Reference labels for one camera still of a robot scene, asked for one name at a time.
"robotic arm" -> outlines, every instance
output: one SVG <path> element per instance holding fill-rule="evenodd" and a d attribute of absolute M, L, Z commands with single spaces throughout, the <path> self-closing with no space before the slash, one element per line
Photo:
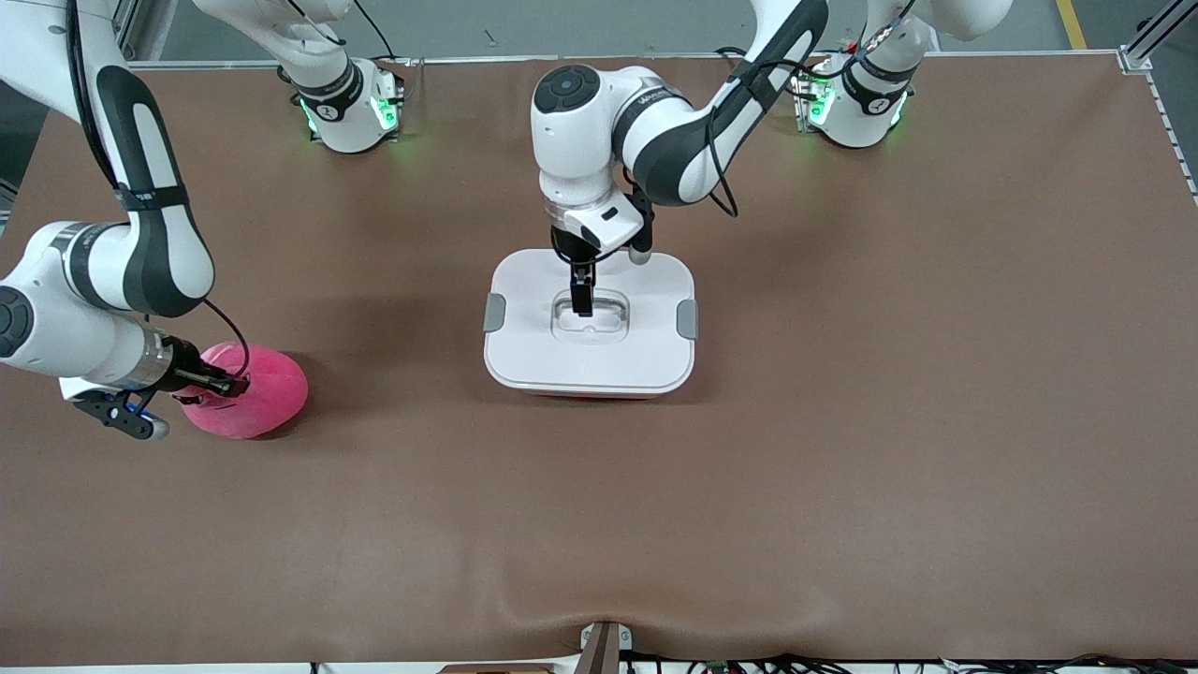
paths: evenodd
<path fill-rule="evenodd" d="M 338 152 L 362 152 L 399 128 L 403 80 L 365 59 L 350 59 L 328 22 L 352 0 L 194 0 L 279 61 L 308 125 Z"/>
<path fill-rule="evenodd" d="M 827 0 L 752 0 L 752 45 L 702 108 L 640 66 L 564 66 L 537 85 L 533 152 L 579 315 L 591 315 L 597 261 L 625 244 L 634 262 L 648 261 L 653 204 L 682 206 L 712 193 L 828 23 Z M 617 159 L 630 171 L 631 196 L 612 180 Z"/>
<path fill-rule="evenodd" d="M 110 16 L 103 0 L 0 0 L 0 78 L 84 127 L 128 213 L 34 233 L 0 279 L 0 363 L 62 379 L 75 407 L 151 439 L 167 432 L 145 412 L 153 393 L 198 385 L 237 396 L 247 383 L 125 312 L 189 311 L 212 289 L 213 267 L 162 114 L 126 67 Z"/>
<path fill-rule="evenodd" d="M 817 99 L 809 107 L 809 121 L 846 147 L 878 142 L 898 122 L 910 79 L 936 31 L 976 40 L 1006 17 L 1011 1 L 872 0 L 864 35 L 887 31 L 888 37 L 865 56 L 836 54 L 816 66 L 829 73 L 829 81 L 813 87 Z"/>
<path fill-rule="evenodd" d="M 893 123 L 928 48 L 931 25 L 972 40 L 993 29 L 1010 5 L 1011 0 L 871 0 L 864 35 L 872 37 L 855 54 L 825 61 L 831 81 L 825 80 L 824 98 L 812 105 L 821 115 L 812 121 L 845 145 L 876 142 Z M 752 45 L 703 108 L 696 109 L 653 71 L 639 66 L 617 72 L 564 66 L 537 85 L 533 152 L 553 249 L 571 268 L 576 314 L 592 314 L 599 260 L 628 245 L 631 261 L 648 261 L 654 204 L 694 204 L 724 182 L 725 168 L 828 23 L 827 0 L 752 0 L 752 7 L 757 19 Z M 828 101 L 836 103 L 835 110 Z M 633 184 L 630 195 L 612 180 L 617 160 Z M 737 214 L 731 198 L 720 205 Z"/>

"table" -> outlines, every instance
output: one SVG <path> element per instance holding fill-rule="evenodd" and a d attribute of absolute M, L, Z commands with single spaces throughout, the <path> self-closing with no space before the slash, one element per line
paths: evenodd
<path fill-rule="evenodd" d="M 694 99 L 727 72 L 652 65 Z M 5 370 L 0 664 L 528 658 L 595 619 L 683 657 L 1198 656 L 1198 210 L 1144 79 L 928 59 L 865 151 L 780 104 L 728 171 L 739 220 L 658 217 L 691 381 L 605 403 L 482 358 L 491 271 L 547 243 L 553 66 L 405 72 L 404 136 L 361 156 L 308 142 L 271 71 L 145 73 L 212 298 L 311 401 L 252 443 L 159 401 L 173 437 L 137 444 Z M 0 268 L 120 214 L 54 115 Z"/>

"green led light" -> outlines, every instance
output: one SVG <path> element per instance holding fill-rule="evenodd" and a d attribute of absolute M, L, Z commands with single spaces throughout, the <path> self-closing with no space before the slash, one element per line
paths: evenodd
<path fill-rule="evenodd" d="M 835 102 L 836 90 L 831 85 L 825 85 L 819 97 L 811 103 L 811 123 L 818 126 L 828 121 L 828 111 L 831 110 L 831 105 Z"/>
<path fill-rule="evenodd" d="M 303 110 L 303 116 L 308 117 L 308 128 L 310 128 L 313 133 L 320 133 L 316 130 L 316 121 L 311 119 L 311 110 L 308 109 L 308 103 L 305 103 L 303 98 L 300 99 L 300 108 Z"/>
<path fill-rule="evenodd" d="M 379 115 L 379 123 L 382 125 L 382 128 L 385 130 L 395 128 L 395 125 L 399 123 L 398 115 L 395 114 L 395 105 L 374 97 L 370 98 L 370 102 L 374 103 L 374 110 L 375 114 Z"/>
<path fill-rule="evenodd" d="M 895 116 L 890 117 L 890 126 L 898 123 L 902 119 L 902 105 L 907 102 L 907 95 L 903 93 L 902 98 L 898 98 L 898 103 L 895 104 Z"/>

